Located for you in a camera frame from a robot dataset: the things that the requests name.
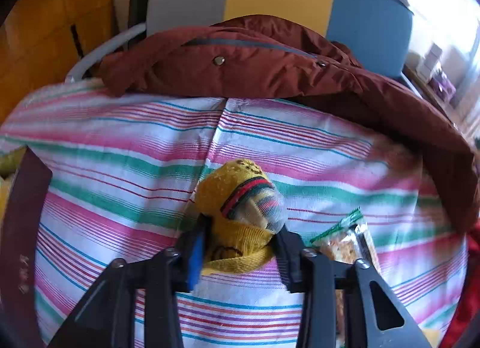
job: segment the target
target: wooden floor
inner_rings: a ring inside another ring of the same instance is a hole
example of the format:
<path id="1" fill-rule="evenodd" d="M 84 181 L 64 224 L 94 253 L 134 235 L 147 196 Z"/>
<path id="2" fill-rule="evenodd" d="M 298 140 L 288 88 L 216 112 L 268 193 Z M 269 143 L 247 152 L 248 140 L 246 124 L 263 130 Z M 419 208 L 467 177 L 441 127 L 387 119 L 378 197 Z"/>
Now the wooden floor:
<path id="1" fill-rule="evenodd" d="M 87 54 L 111 38 L 113 16 L 112 0 L 18 0 L 0 27 L 0 124 L 29 92 L 63 81 L 78 46 Z"/>

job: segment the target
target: red jacket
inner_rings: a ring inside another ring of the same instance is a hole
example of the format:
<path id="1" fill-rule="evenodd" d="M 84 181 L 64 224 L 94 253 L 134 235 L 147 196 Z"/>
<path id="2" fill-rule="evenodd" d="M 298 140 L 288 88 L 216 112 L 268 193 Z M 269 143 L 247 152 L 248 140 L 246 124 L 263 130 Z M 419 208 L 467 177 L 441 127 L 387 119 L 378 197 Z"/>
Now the red jacket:
<path id="1" fill-rule="evenodd" d="M 117 96 L 133 87 L 190 97 L 290 98 L 359 123 L 422 154 L 457 231 L 477 221 L 474 154 L 448 120 L 408 88 L 363 69 L 345 46 L 288 20 L 252 15 L 159 32 L 107 57 L 100 77 Z"/>

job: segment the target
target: plastic bag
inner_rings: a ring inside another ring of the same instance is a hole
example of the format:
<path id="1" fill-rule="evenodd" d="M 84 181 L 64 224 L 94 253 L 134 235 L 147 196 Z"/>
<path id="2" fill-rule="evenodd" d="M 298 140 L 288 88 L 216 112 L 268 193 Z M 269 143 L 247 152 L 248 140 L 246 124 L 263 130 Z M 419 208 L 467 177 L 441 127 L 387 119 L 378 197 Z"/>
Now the plastic bag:
<path id="1" fill-rule="evenodd" d="M 314 248 L 329 259 L 353 264 L 366 259 L 380 274 L 380 263 L 374 241 L 360 209 L 352 211 L 330 229 L 310 240 Z M 345 314 L 343 291 L 335 292 L 337 302 L 337 346 L 345 345 Z"/>

